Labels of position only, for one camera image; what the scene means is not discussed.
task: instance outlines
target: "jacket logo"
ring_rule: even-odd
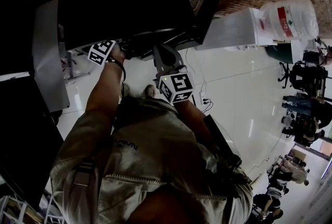
[[[132,143],[132,142],[128,142],[128,141],[126,141],[126,140],[114,140],[114,143],[115,143],[115,145],[116,145],[116,147],[123,147],[123,146],[130,146],[130,147],[132,147],[132,148],[134,148],[135,150],[137,150],[138,149],[138,146],[137,145],[135,145],[134,143]]]

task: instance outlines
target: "jacket pocket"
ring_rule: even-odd
[[[143,200],[140,183],[103,178],[98,198],[98,224],[124,223]]]

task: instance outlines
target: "black bracelet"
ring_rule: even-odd
[[[123,71],[123,81],[125,81],[125,79],[126,79],[126,70],[123,67],[123,65],[118,60],[115,60],[113,57],[108,57],[107,58],[107,62],[108,63],[116,63],[118,66],[120,66],[120,68]]]

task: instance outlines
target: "white floor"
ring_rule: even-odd
[[[277,81],[281,67],[278,61],[266,55],[264,48],[236,52],[222,48],[206,51],[191,48],[188,52],[183,50],[182,56],[195,71],[197,106],[206,108],[200,105],[199,99],[199,91],[206,90],[206,97],[214,103],[207,113],[226,129],[240,152],[242,167],[251,179],[272,164],[275,157],[291,149],[293,140],[286,139],[281,133],[280,121],[285,113],[281,103],[283,95],[294,94],[295,91],[282,89],[282,84]],[[153,60],[126,60],[124,66],[126,83],[134,95],[139,96],[147,84],[153,83],[156,74]],[[63,138],[84,113],[101,70],[96,67],[91,76],[68,87],[71,106],[64,110],[58,124]]]

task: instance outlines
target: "foot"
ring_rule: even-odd
[[[126,83],[123,83],[123,86],[121,87],[120,97],[122,97],[122,93],[123,93],[123,97],[130,96],[130,88]]]
[[[156,96],[156,88],[154,85],[147,85],[144,90],[145,97],[152,97],[154,98]]]

